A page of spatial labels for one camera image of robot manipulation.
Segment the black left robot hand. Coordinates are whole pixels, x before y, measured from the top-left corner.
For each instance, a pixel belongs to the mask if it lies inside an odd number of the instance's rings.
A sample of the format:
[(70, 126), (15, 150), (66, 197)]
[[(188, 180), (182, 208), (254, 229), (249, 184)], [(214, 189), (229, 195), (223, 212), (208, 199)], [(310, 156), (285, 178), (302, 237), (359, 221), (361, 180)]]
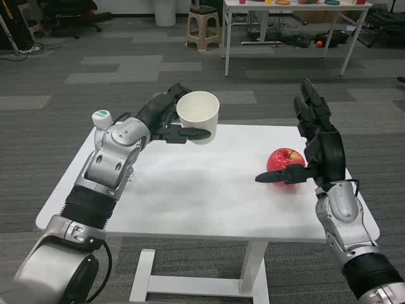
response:
[(167, 93), (159, 94), (148, 102), (136, 115), (150, 132), (150, 141), (166, 141), (169, 144), (185, 144), (191, 140), (208, 139), (210, 131), (173, 124), (179, 118), (176, 107), (181, 97), (192, 92), (176, 83)]

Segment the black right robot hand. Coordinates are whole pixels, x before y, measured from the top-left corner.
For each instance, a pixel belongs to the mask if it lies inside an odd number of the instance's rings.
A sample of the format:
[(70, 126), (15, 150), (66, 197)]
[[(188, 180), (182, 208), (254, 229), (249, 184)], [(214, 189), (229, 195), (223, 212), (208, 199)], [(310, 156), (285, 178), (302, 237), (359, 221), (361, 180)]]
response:
[(284, 170), (256, 176), (260, 183), (298, 184), (313, 179), (317, 186), (346, 179), (346, 157), (339, 131), (330, 121), (331, 112), (323, 96), (308, 79), (301, 84), (302, 96), (294, 98), (298, 130), (306, 139), (307, 166), (289, 165)]

